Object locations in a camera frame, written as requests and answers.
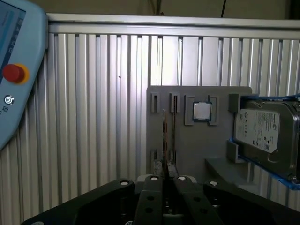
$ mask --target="hard drive label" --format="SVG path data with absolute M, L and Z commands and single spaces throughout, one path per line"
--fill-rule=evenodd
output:
M 241 109 L 235 118 L 235 139 L 272 153 L 277 149 L 279 122 L 277 112 Z

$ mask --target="wall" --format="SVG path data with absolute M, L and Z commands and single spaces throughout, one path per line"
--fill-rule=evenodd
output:
M 151 15 L 149 0 L 32 0 L 51 13 Z M 288 0 L 227 0 L 224 17 L 285 19 Z M 163 0 L 168 16 L 220 17 L 223 0 Z

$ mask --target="screw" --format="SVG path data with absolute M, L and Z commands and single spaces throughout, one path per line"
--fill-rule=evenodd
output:
M 217 182 L 215 182 L 215 181 L 211 181 L 211 182 L 210 182 L 210 185 L 212 185 L 212 186 L 216 186 L 216 185 L 218 185 L 218 183 L 217 183 Z
M 185 177 L 179 177 L 178 179 L 179 179 L 179 180 L 186 180 Z
M 123 185 L 123 186 L 125 186 L 125 185 L 128 184 L 128 182 L 127 181 L 122 181 L 120 184 Z

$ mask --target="bolt head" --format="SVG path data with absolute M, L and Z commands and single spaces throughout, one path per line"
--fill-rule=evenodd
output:
M 185 177 L 179 177 L 178 179 L 179 179 L 179 180 L 186 180 Z
M 218 183 L 217 183 L 217 182 L 215 182 L 215 181 L 211 181 L 211 182 L 210 182 L 210 185 L 212 185 L 212 186 L 216 186 L 216 185 L 218 185 Z

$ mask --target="gray bracket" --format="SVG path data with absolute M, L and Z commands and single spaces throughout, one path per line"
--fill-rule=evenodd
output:
M 174 112 L 174 101 L 176 97 L 176 113 L 179 113 L 179 108 L 180 108 L 180 95 L 179 93 L 170 93 L 171 97 L 171 110 L 170 112 Z
M 229 94 L 228 110 L 231 113 L 238 113 L 240 111 L 240 98 L 244 96 L 241 94 Z M 247 96 L 257 96 L 257 94 L 247 94 Z
M 151 93 L 151 113 L 159 113 L 160 111 L 160 94 L 158 92 Z
M 208 122 L 208 125 L 217 126 L 219 124 L 219 98 L 218 96 L 208 95 L 208 101 L 211 102 L 211 120 Z
M 185 95 L 184 96 L 184 125 L 185 126 L 193 126 L 194 121 L 193 121 L 193 110 L 190 110 L 193 108 L 193 104 L 195 101 L 195 96 L 189 96 Z
M 227 141 L 226 144 L 226 156 L 233 163 L 245 163 L 245 160 L 239 158 L 239 146 L 232 142 Z

